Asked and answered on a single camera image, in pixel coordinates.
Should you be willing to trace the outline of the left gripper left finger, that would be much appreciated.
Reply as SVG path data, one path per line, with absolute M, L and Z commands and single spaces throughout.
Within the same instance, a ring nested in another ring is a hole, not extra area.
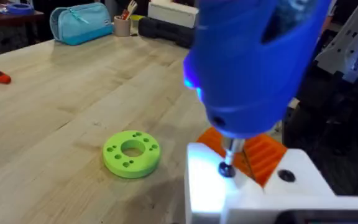
M 244 149 L 234 156 L 234 177 L 223 177 L 218 167 L 224 161 L 222 135 L 207 129 L 186 149 L 185 215 L 187 223 L 226 223 L 231 198 L 247 191 L 262 193 L 265 177 L 251 157 L 253 150 Z

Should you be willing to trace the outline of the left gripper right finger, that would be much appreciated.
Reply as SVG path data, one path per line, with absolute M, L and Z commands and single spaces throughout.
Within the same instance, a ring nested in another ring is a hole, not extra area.
M 254 180 L 266 193 L 334 196 L 306 152 L 285 147 L 268 135 L 248 139 L 244 146 Z

